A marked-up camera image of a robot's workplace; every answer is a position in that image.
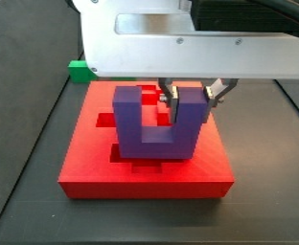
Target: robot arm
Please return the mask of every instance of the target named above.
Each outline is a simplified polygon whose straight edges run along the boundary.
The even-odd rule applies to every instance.
[[[299,79],[299,38],[285,33],[198,32],[183,1],[75,0],[88,67],[99,77],[160,78],[172,123],[175,78],[215,80],[203,90],[207,115],[239,78]]]

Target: purple block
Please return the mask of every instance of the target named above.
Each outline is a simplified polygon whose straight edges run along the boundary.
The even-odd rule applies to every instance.
[[[116,87],[113,114],[124,158],[191,159],[207,101],[200,88],[179,88],[176,123],[142,126],[142,89]]]

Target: red base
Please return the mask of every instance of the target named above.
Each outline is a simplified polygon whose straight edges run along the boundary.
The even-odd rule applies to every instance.
[[[111,107],[116,85],[133,86],[135,83],[92,82],[89,86],[59,177],[68,197],[223,197],[234,183],[234,177],[212,116],[202,126],[191,160],[123,159]],[[150,112],[151,118],[151,111],[158,113],[158,110],[151,109],[143,111]]]

